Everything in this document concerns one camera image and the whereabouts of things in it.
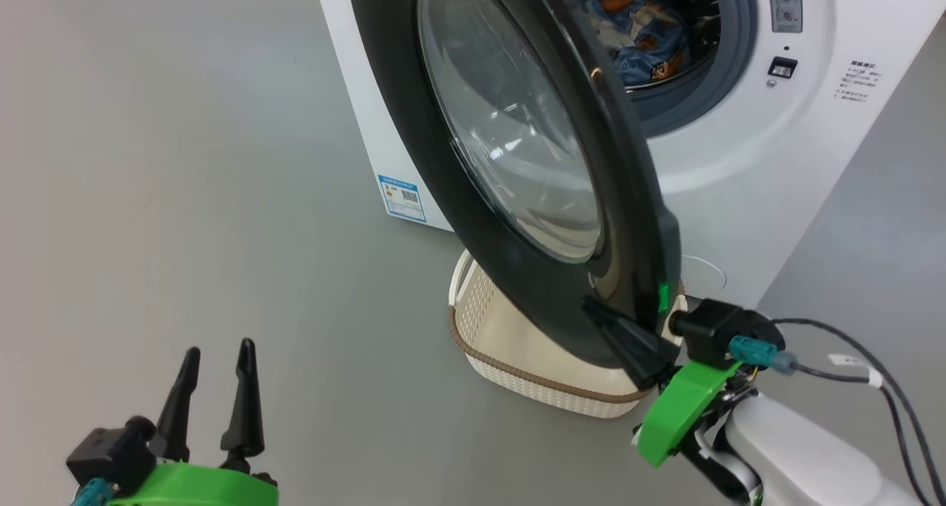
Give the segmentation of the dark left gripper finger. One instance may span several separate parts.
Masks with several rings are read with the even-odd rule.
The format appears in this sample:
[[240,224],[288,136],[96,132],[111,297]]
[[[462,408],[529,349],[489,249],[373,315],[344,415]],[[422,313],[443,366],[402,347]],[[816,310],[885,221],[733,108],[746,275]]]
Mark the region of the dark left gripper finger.
[[227,454],[222,467],[249,467],[249,459],[265,450],[256,344],[250,338],[240,342],[234,371],[239,385],[228,429],[220,440],[220,449]]
[[191,452],[187,445],[189,412],[191,396],[198,385],[201,357],[200,349],[191,347],[180,364],[151,441],[151,452],[157,459],[170,462],[190,460]]

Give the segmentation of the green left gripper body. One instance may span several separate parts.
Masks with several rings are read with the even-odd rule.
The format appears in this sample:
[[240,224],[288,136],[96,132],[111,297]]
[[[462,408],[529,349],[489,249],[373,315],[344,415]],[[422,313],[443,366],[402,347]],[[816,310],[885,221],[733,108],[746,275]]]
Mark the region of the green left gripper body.
[[157,465],[131,496],[109,506],[279,506],[279,490],[269,482],[219,467]]

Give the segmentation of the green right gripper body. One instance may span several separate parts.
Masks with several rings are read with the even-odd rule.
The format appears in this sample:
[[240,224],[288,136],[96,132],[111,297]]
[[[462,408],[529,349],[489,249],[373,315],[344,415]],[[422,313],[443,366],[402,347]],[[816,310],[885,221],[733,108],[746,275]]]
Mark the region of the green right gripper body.
[[653,467],[662,465],[742,365],[737,361],[722,370],[695,361],[683,365],[636,432],[639,455]]

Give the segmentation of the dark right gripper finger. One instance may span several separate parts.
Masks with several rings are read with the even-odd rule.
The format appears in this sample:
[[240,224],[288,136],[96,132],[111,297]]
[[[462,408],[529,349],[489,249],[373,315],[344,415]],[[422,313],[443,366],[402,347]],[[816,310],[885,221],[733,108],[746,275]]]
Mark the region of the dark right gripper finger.
[[585,296],[581,300],[581,308],[619,359],[622,370],[636,388],[653,389],[670,381],[677,371],[679,345],[639,326],[598,298]]

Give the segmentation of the black round glass washer door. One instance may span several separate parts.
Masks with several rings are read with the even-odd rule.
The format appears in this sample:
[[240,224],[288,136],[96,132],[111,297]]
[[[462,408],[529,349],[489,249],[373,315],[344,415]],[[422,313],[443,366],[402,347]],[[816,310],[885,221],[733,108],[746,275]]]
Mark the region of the black round glass washer door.
[[574,357],[621,368],[598,298],[661,335],[676,218],[580,0],[352,0],[372,71],[464,247]]

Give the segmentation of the white front-load washing machine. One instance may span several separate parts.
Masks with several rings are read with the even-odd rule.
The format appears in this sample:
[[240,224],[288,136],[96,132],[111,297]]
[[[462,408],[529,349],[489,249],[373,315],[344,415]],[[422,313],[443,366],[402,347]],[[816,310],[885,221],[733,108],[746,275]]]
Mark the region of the white front-load washing machine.
[[[946,13],[946,0],[802,0],[803,31],[772,31],[769,0],[746,71],[685,128],[648,139],[681,225],[683,256],[716,264],[714,294],[753,307],[776,278],[895,86]],[[774,56],[798,61],[767,75]]]

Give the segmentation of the round drain filter cover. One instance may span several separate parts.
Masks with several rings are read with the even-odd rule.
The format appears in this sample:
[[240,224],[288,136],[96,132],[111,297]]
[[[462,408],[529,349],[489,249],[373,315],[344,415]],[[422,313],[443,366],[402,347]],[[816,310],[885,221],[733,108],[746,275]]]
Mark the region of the round drain filter cover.
[[681,281],[685,293],[695,298],[711,298],[727,283],[726,274],[716,264],[696,256],[682,256]]

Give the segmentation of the cream laundry basket brown rim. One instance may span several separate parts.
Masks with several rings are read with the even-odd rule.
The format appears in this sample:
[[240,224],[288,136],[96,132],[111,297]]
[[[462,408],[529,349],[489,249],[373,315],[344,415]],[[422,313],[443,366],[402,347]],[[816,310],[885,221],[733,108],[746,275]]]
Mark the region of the cream laundry basket brown rim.
[[477,374],[554,408],[614,419],[648,394],[622,370],[575,358],[534,326],[464,250],[447,291],[447,326]]

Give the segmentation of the blue energy label sticker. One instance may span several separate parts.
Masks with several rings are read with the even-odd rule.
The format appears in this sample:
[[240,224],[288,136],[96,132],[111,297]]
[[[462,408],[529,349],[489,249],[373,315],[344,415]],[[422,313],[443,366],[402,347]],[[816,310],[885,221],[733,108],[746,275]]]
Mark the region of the blue energy label sticker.
[[387,213],[419,223],[427,223],[418,187],[393,177],[378,175],[378,184]]

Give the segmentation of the grey warning sticker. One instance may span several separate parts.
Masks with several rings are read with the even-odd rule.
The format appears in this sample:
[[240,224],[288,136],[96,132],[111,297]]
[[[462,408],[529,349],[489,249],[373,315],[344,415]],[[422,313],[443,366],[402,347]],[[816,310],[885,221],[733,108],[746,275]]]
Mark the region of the grey warning sticker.
[[800,34],[803,31],[802,0],[769,0],[772,31]]

